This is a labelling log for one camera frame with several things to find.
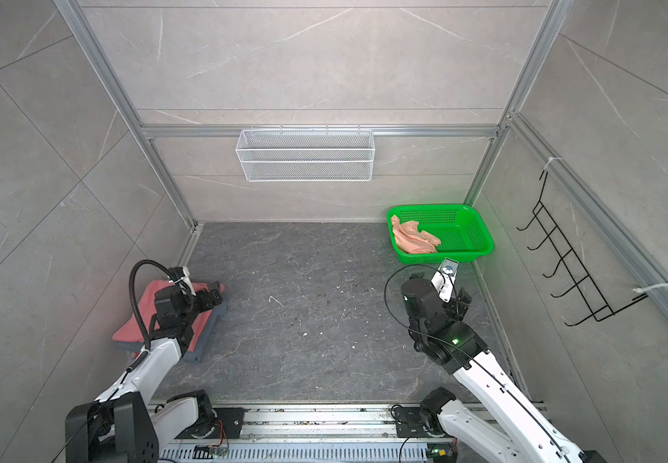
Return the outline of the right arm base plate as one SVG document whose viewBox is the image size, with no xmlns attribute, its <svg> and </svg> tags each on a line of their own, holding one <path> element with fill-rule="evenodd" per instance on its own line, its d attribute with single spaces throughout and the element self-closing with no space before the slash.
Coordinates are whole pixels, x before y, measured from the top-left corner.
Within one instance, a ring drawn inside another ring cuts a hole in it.
<svg viewBox="0 0 668 463">
<path fill-rule="evenodd" d="M 442 432 L 431 429 L 421 417 L 420 408 L 394 404 L 389 413 L 395 422 L 399 438 L 441 438 Z"/>
</svg>

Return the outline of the pink-red t-shirt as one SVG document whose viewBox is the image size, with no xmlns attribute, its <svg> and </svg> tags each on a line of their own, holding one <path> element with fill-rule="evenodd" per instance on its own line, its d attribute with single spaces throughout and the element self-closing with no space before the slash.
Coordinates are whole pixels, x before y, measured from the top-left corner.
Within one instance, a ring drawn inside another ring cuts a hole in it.
<svg viewBox="0 0 668 463">
<path fill-rule="evenodd" d="M 147 285 L 140 301 L 138 302 L 139 312 L 142 316 L 142 320 L 146 324 L 149 324 L 152 316 L 156 314 L 156 305 L 154 305 L 154 297 L 156 296 L 156 293 L 158 293 L 160 289 L 164 289 L 164 287 L 169 287 L 169 285 L 170 284 L 168 282 L 160 280 L 154 280 Z M 206 311 L 203 312 L 202 314 L 199 314 L 198 318 L 196 318 L 195 321 L 193 322 L 192 330 L 194 336 L 195 336 L 194 328 L 200 330 L 203 329 L 203 326 L 206 324 L 208 318 L 210 317 L 210 315 L 208 314 L 210 311 Z M 140 329 L 138 328 L 138 324 L 134 316 L 132 316 L 121 328 L 119 328 L 114 333 L 112 337 L 112 341 L 113 340 L 123 341 L 124 343 L 141 343 L 141 348 L 142 348 L 143 336 L 140 332 Z"/>
</svg>

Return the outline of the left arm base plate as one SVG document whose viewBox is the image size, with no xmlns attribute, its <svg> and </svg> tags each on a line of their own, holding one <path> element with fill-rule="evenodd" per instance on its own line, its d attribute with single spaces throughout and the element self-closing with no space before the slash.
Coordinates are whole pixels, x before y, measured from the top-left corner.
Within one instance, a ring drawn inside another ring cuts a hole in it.
<svg viewBox="0 0 668 463">
<path fill-rule="evenodd" d="M 203 422 L 198 428 L 183 430 L 178 439 L 210 439 L 218 443 L 221 431 L 228 439 L 239 439 L 244 423 L 246 410 L 242 407 L 215 408 L 215 417 L 209 422 Z"/>
</svg>

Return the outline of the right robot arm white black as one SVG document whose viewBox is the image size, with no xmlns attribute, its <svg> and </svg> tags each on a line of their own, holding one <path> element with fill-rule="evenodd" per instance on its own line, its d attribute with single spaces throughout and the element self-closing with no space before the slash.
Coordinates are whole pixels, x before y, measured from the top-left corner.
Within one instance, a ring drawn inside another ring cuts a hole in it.
<svg viewBox="0 0 668 463">
<path fill-rule="evenodd" d="M 424 428 L 449 435 L 489 462 L 601 462 L 563 435 L 527 399 L 486 342 L 464 322 L 471 298 L 439 272 L 411 275 L 401 285 L 405 325 L 416 351 L 464 386 L 494 420 L 488 424 L 450 391 L 439 388 L 420 404 Z"/>
</svg>

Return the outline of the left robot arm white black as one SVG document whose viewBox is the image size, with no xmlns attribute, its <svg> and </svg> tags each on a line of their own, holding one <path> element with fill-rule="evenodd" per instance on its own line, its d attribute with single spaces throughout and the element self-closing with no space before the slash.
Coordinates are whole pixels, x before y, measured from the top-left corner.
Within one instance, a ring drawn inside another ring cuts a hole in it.
<svg viewBox="0 0 668 463">
<path fill-rule="evenodd" d="M 136 313 L 119 331 L 144 345 L 125 372 L 95 400 L 67 415 L 63 450 L 69 462 L 156 462 L 175 438 L 222 435 L 204 390 L 150 402 L 180 360 L 199 355 L 217 314 L 227 308 L 220 283 L 153 281 L 135 302 Z"/>
</svg>

